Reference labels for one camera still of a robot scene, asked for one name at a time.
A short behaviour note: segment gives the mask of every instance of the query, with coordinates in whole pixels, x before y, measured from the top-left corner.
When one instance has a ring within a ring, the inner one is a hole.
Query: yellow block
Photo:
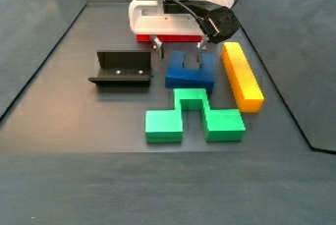
[[[265,98],[237,42],[224,43],[221,60],[240,112],[259,112]]]

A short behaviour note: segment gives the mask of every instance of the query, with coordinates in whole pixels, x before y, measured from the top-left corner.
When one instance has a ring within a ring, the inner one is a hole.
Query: green l-shaped block
[[[245,132],[237,109],[211,110],[203,88],[176,88],[175,110],[147,111],[147,142],[180,142],[184,125],[183,111],[201,110],[207,141],[240,141]]]

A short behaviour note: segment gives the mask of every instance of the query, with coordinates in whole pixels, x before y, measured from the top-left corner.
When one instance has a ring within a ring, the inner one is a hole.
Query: black bracket
[[[151,83],[151,51],[97,51],[100,72],[95,84]]]

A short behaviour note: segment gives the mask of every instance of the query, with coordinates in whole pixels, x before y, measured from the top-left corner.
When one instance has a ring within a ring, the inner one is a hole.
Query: blue block
[[[184,68],[185,52],[173,51],[169,67],[165,74],[165,87],[171,88],[204,88],[212,93],[215,84],[215,56],[203,54],[199,70]]]

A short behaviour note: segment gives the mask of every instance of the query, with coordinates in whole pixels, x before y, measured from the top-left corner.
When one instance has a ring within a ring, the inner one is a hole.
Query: red component
[[[160,41],[163,42],[173,42],[173,41],[195,41],[200,42],[203,40],[203,37],[200,35],[167,35],[161,34],[157,35]],[[148,34],[137,34],[136,35],[136,41],[151,41],[151,36]]]

